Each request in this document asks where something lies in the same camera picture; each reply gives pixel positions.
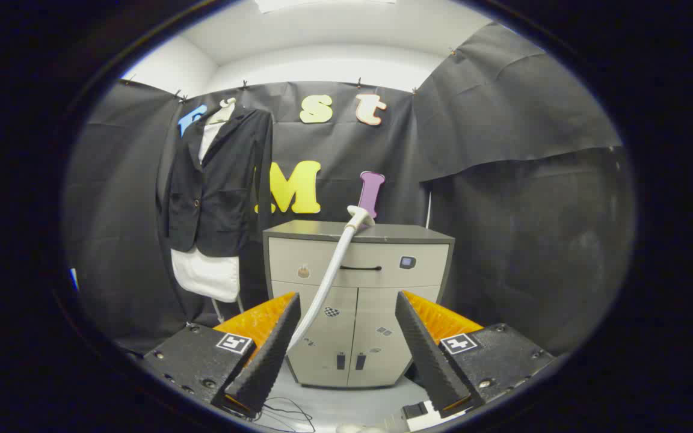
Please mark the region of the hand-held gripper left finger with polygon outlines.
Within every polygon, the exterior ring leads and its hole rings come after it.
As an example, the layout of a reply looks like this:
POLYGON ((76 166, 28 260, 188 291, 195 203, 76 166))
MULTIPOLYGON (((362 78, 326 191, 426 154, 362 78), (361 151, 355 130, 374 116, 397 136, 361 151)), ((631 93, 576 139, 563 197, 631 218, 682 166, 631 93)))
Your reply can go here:
POLYGON ((288 292, 215 327, 185 326, 146 353, 142 367, 189 399, 252 419, 277 381, 300 318, 300 296, 288 292))

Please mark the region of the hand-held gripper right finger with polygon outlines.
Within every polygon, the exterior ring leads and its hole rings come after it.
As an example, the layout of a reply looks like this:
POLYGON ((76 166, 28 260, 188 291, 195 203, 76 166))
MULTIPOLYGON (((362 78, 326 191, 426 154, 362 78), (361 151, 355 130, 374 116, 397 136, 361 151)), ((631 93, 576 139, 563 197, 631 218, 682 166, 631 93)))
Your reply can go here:
POLYGON ((555 362, 508 324, 483 326, 407 290, 397 293, 394 313, 441 417, 511 394, 555 362))

